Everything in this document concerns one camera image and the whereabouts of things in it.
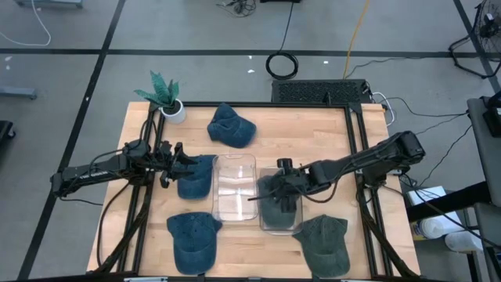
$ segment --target white cable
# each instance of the white cable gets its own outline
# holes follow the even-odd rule
[[[0,35],[3,36],[3,38],[9,40],[10,42],[18,44],[18,45],[22,45],[22,46],[42,46],[42,47],[48,46],[50,44],[50,41],[52,40],[52,36],[50,35],[50,32],[47,30],[47,27],[45,27],[44,23],[42,23],[42,21],[40,20],[40,16],[38,16],[37,9],[34,7],[34,0],[31,0],[31,6],[33,7],[33,12],[34,12],[35,16],[37,17],[38,22],[40,23],[41,27],[43,27],[43,29],[45,30],[45,33],[49,36],[49,40],[47,40],[47,43],[45,43],[45,44],[22,43],[22,42],[17,42],[15,40],[8,38],[7,35],[3,34],[1,31],[0,31]]]
[[[381,92],[374,92],[373,95],[381,95],[381,97],[383,97],[384,102],[388,105],[388,109],[389,109],[390,114],[391,114],[391,121],[390,121],[390,123],[386,124],[386,126],[388,127],[388,126],[392,125],[393,122],[395,121],[395,113],[393,113],[393,109],[391,109],[390,102],[388,102],[388,100],[386,99],[386,96]]]

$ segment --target green leaf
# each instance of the green leaf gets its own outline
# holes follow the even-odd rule
[[[172,85],[171,89],[172,101],[175,101],[175,99],[178,98],[178,95],[179,95],[179,82],[176,82]]]
[[[151,103],[161,105],[161,101],[158,99],[156,94],[148,93],[148,92],[140,90],[140,89],[134,90],[134,92],[135,92],[135,94],[141,96],[142,98],[147,99]]]
[[[164,78],[160,73],[155,74],[150,71],[151,74],[151,82],[153,83],[153,88],[155,89],[155,93],[157,94],[158,99],[161,102],[161,105],[169,105],[171,104],[171,93],[167,85],[165,84]]]

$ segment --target black cable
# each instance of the black cable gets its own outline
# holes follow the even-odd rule
[[[98,204],[98,203],[94,203],[94,202],[87,201],[87,200],[82,200],[82,199],[63,199],[62,197],[59,197],[59,199],[61,201],[79,201],[79,202],[82,202],[82,203],[93,204],[93,205],[97,205],[97,206],[102,206],[103,205],[103,204]]]
[[[427,132],[428,130],[430,130],[430,129],[432,129],[432,128],[436,128],[436,127],[438,127],[439,125],[443,125],[444,123],[447,123],[447,122],[453,121],[453,120],[455,120],[455,119],[457,119],[457,118],[459,118],[459,117],[462,117],[462,116],[463,116],[463,115],[465,115],[465,114],[467,114],[467,113],[460,114],[460,115],[456,115],[455,117],[450,118],[450,119],[448,119],[447,121],[441,121],[441,122],[437,123],[436,125],[432,125],[432,126],[430,126],[429,128],[426,128],[426,129],[424,129],[424,130],[421,130],[420,132],[415,133],[415,134],[418,136],[419,134],[425,133],[425,132]]]
[[[392,191],[392,192],[394,192],[394,193],[397,193],[397,194],[399,194],[400,196],[404,196],[404,193],[402,193],[401,191],[396,190],[395,188],[391,188],[391,187],[388,187],[388,186],[386,186],[386,185],[383,185],[382,187],[383,187],[383,188],[385,188],[385,189],[388,189],[388,190],[390,190],[390,191]]]
[[[234,17],[246,17],[256,11],[256,0],[234,0],[227,5],[216,4],[216,6]],[[233,6],[233,9],[227,9],[228,6]]]
[[[371,63],[384,63],[384,62],[387,62],[389,60],[405,60],[405,59],[420,60],[420,59],[424,59],[424,58],[426,58],[426,57],[399,57],[399,58],[387,58],[384,60],[370,60],[367,63],[363,63],[363,64],[359,64],[359,65],[354,66],[353,70],[351,70],[350,73],[344,79],[348,79],[355,72],[355,70],[357,68],[369,66]]]
[[[90,162],[90,164],[88,165],[88,169],[87,169],[87,174],[88,174],[88,177],[91,178],[91,170],[92,170],[92,166],[94,165],[94,163],[97,161],[97,159],[99,159],[100,157],[104,157],[104,156],[107,156],[109,154],[115,154],[117,152],[121,152],[122,149],[116,149],[116,150],[111,150],[109,152],[106,152],[106,153],[102,153],[102,154],[99,154],[97,156],[95,156],[92,161]]]
[[[412,190],[416,190],[416,189],[414,188],[414,183],[415,183],[415,184],[417,184],[417,181],[416,181],[416,180],[414,180],[414,179],[411,179],[411,178],[410,178],[407,174],[405,174],[405,173],[404,173],[404,174],[402,174],[402,175],[400,175],[400,177],[403,177],[403,176],[405,176],[405,177],[407,178],[407,180],[409,180],[409,183],[410,183],[410,184],[405,183],[405,181],[403,181],[402,179],[400,179],[400,178],[399,178],[399,179],[400,179],[400,182],[404,183],[404,184],[405,184],[408,188],[411,188]],[[426,195],[427,197],[430,197],[430,198],[433,198],[433,199],[438,198],[438,197],[441,197],[441,195],[438,195],[437,193],[434,193],[434,192],[431,192],[431,191],[428,191],[428,190],[420,190],[420,192],[424,192],[424,193],[426,193],[426,194],[427,194],[427,195]]]
[[[141,130],[139,132],[139,138],[140,139],[144,139],[145,136],[143,136],[143,133],[144,133],[144,128],[146,126],[146,122],[143,122],[142,123],[142,126],[141,126]],[[153,130],[155,131],[155,137],[158,136],[158,132],[157,132],[157,125],[155,124],[155,121],[152,121],[152,124],[153,124]],[[129,180],[127,182],[127,184],[125,184],[124,187],[122,187],[112,198],[111,200],[106,204],[106,207],[104,207],[103,209],[103,213],[101,214],[101,219],[99,220],[99,227],[98,227],[98,235],[97,235],[97,245],[96,245],[96,249],[97,249],[97,252],[96,252],[96,260],[97,260],[97,264],[98,266],[101,266],[102,263],[101,263],[101,236],[102,236],[102,231],[103,231],[103,222],[104,222],[104,216],[106,215],[106,212],[108,211],[108,208],[110,208],[111,204],[118,198],[118,196],[120,196],[124,191],[125,189],[127,189],[127,187],[130,185],[130,182],[132,180],[132,178],[134,177],[137,177],[137,176],[140,176],[140,175],[133,175],[133,176],[130,176],[129,177]]]
[[[294,3],[292,2],[291,5],[290,5],[289,20],[287,21],[287,27],[285,29],[285,35],[283,36],[282,45],[280,46],[280,50],[277,51],[276,53],[270,55],[268,57],[268,59],[266,59],[266,71],[268,71],[268,73],[273,78],[278,79],[278,80],[287,80],[287,79],[294,78],[296,76],[296,74],[297,74],[297,69],[299,68],[299,62],[297,61],[297,58],[294,55],[289,54],[288,52],[282,52],[283,45],[285,44],[285,39],[287,38],[287,32],[289,31],[289,24],[290,24],[290,18],[292,17],[292,9],[293,9],[293,7],[294,7]],[[272,61],[272,59],[274,57],[276,57],[276,56],[284,56],[287,59],[289,59],[294,64],[294,70],[292,70],[292,72],[290,74],[287,74],[287,75],[278,75],[278,74],[275,74],[272,71],[272,69],[269,67],[269,64]]]
[[[367,205],[368,203],[370,203],[372,200],[373,200],[373,197],[371,196],[369,198],[369,200],[367,200],[365,203],[362,203],[360,200],[360,197],[359,197],[359,193],[355,193],[355,199],[358,201],[359,204],[365,204]]]
[[[454,145],[456,145],[468,133],[468,131],[470,130],[470,128],[471,128],[471,125],[468,126],[467,130],[458,139],[456,139],[456,141],[454,141],[451,144],[451,146],[449,147],[449,149],[447,150],[447,152],[445,153],[445,155],[442,157],[442,159],[440,159],[440,161],[431,169],[431,171],[428,174],[428,176],[421,182],[421,184],[419,186],[422,186],[431,177],[431,174],[434,172],[434,170],[437,169],[438,166],[445,160],[445,158],[449,155],[449,153],[452,150],[452,148],[454,147]]]
[[[491,244],[493,247],[501,250],[501,246],[499,246],[498,244],[495,244],[494,242],[492,242],[491,240],[488,240],[478,234],[476,234],[472,229],[470,229],[469,227],[457,222],[456,220],[452,219],[450,216],[446,215],[443,211],[439,210],[438,208],[436,208],[434,205],[428,203],[426,200],[424,200],[421,195],[419,193],[417,193],[417,191],[419,190],[416,190],[416,195],[418,196],[419,199],[421,199],[423,201],[423,203],[428,206],[429,208],[431,208],[432,210],[436,211],[438,214],[440,215],[443,215],[446,219],[448,219],[450,222],[456,224],[457,226],[465,229],[466,231],[468,231],[469,233],[471,233],[473,236],[475,236],[476,238],[484,241],[485,243],[488,243],[488,244]]]
[[[461,114],[418,114],[418,113],[415,113],[413,110],[411,110],[411,108],[409,107],[409,104],[402,98],[400,97],[390,97],[390,98],[386,98],[386,100],[390,100],[390,99],[398,99],[398,100],[401,100],[405,106],[407,107],[407,109],[409,110],[409,112],[411,114],[414,114],[416,116],[420,116],[420,117],[430,117],[430,118],[443,118],[443,117],[455,117],[455,116],[460,116],[460,115],[464,115],[465,113],[461,113]]]
[[[111,200],[106,204],[106,207],[103,209],[103,213],[101,214],[101,219],[99,220],[99,227],[97,229],[97,246],[96,246],[96,257],[97,257],[97,265],[101,266],[101,236],[103,232],[103,222],[104,222],[104,216],[106,215],[106,212],[108,212],[108,208],[110,208],[111,204],[122,194],[125,189],[129,186],[130,182],[127,182],[124,187],[122,187],[112,198]]]
[[[301,191],[299,188],[297,188],[296,186],[294,188],[296,188],[296,190],[301,194],[301,196],[307,198],[308,200],[314,202],[314,203],[317,203],[317,204],[325,204],[326,202],[330,201],[334,194],[336,193],[336,189],[337,189],[337,183],[339,182],[339,179],[345,174],[346,170],[349,168],[350,165],[354,164],[354,163],[357,163],[357,168],[364,168],[366,167],[367,165],[372,165],[374,163],[377,163],[379,161],[384,161],[385,158],[382,158],[382,157],[379,157],[379,152],[381,150],[385,150],[388,146],[390,146],[391,144],[393,144],[393,142],[398,139],[401,135],[403,134],[403,132],[400,132],[400,133],[397,133],[397,134],[394,134],[393,136],[391,136],[389,139],[386,140],[386,144],[384,146],[382,146],[379,150],[376,150],[376,151],[373,151],[372,153],[370,154],[367,154],[363,157],[359,157],[359,158],[356,158],[356,157],[351,157],[351,162],[348,162],[338,173],[337,175],[333,178],[333,182],[334,182],[334,188],[332,190],[332,193],[328,196],[328,198],[324,199],[324,200],[316,200],[312,197],[310,197],[309,195],[307,195],[304,191]],[[365,163],[360,163],[361,160],[363,159],[367,159],[369,157],[377,157],[376,159],[373,159],[371,161],[366,161]],[[312,191],[309,191],[309,193],[315,193],[316,191],[315,190],[312,190]]]

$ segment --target wooden table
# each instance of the wooden table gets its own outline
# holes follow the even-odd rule
[[[148,103],[129,103],[119,147],[127,141],[138,138],[141,125],[146,120],[148,105]],[[378,104],[364,104],[362,108],[369,145],[374,146],[388,136],[383,110]],[[276,159],[281,157],[291,157],[296,165],[305,165],[322,159],[335,160],[350,154],[342,109],[237,107],[235,110],[258,127],[256,138],[247,148],[233,149],[210,140],[207,125],[214,114],[213,107],[187,107],[186,120],[180,125],[166,124],[162,139],[167,139],[173,144],[183,142],[185,152],[191,156],[253,154],[256,157],[258,171],[260,168],[276,165]],[[358,138],[356,119],[352,120]],[[176,183],[172,183],[168,189],[163,189],[158,177],[155,181],[139,275],[181,276],[182,274],[175,268],[172,236],[167,231],[166,220],[170,216],[184,212],[211,212],[212,195],[202,201],[187,201],[178,197]],[[111,182],[105,203],[124,184],[125,180]],[[389,177],[387,185],[400,190],[396,177]],[[348,174],[341,178],[337,192],[329,203],[315,204],[304,199],[303,213],[304,220],[322,214],[348,220],[348,231],[344,239],[351,269],[345,276],[363,279],[370,278],[370,273],[355,189],[355,177],[353,174]],[[102,259],[108,256],[123,235],[131,192],[132,188],[120,195],[106,214],[103,223]],[[330,192],[327,190],[315,197],[322,199]],[[383,189],[379,191],[379,196],[387,239],[409,268],[419,273],[402,197]],[[129,245],[128,264],[125,269],[132,267],[134,249],[135,239]],[[375,248],[375,251],[379,273],[383,274],[380,250]],[[95,241],[88,269],[96,267]],[[223,223],[222,229],[218,232],[216,262],[206,276],[311,278],[312,274],[306,266],[297,240],[287,236],[269,235],[260,230],[259,219],[254,219]]]

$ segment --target table leg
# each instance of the table leg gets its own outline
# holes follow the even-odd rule
[[[475,203],[491,201],[491,195],[488,191],[487,183],[481,182],[466,187],[454,193],[428,201],[442,212],[453,212],[462,208],[468,208]],[[414,205],[407,208],[407,218],[409,222],[415,222],[432,216],[440,215],[425,203]]]
[[[478,282],[477,264],[473,253],[467,254],[468,267],[470,268],[471,282]]]

